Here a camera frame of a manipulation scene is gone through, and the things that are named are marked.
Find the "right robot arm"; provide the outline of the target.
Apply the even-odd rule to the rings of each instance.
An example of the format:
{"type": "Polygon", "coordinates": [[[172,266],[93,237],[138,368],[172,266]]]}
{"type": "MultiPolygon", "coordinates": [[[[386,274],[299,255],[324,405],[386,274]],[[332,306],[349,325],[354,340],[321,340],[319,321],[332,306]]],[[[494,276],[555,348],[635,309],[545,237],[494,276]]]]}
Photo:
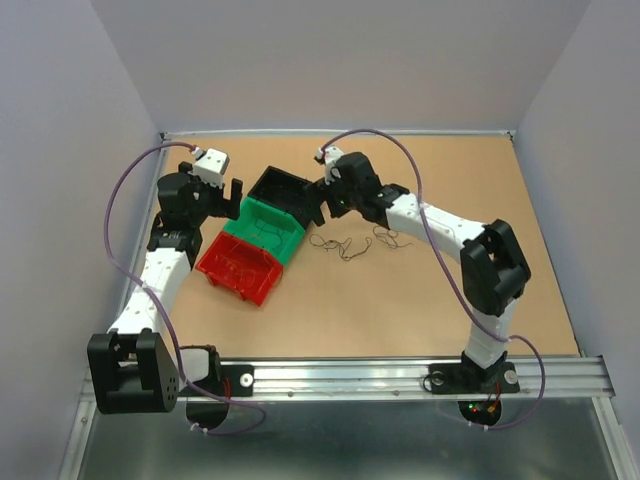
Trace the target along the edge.
{"type": "Polygon", "coordinates": [[[361,152],[318,150],[322,179],[306,187],[306,207],[321,226],[323,206],[333,218],[358,212],[372,224],[429,244],[438,260],[450,257],[461,269],[454,288],[472,317],[467,344],[456,363],[433,367],[426,376],[434,394],[482,393],[504,380],[506,344],[513,312],[531,270],[511,226],[467,220],[422,201],[397,184],[381,183],[361,152]]]}

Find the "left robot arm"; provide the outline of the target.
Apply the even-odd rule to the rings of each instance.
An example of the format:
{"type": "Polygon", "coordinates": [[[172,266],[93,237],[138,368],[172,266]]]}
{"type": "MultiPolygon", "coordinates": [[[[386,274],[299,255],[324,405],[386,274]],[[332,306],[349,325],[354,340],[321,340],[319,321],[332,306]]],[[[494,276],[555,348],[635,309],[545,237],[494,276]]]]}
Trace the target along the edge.
{"type": "Polygon", "coordinates": [[[87,354],[103,414],[171,411],[184,387],[184,364],[168,314],[194,268],[209,217],[236,220],[242,183],[224,180],[227,154],[208,149],[157,182],[159,211],[142,272],[117,320],[91,337],[87,354]]]}

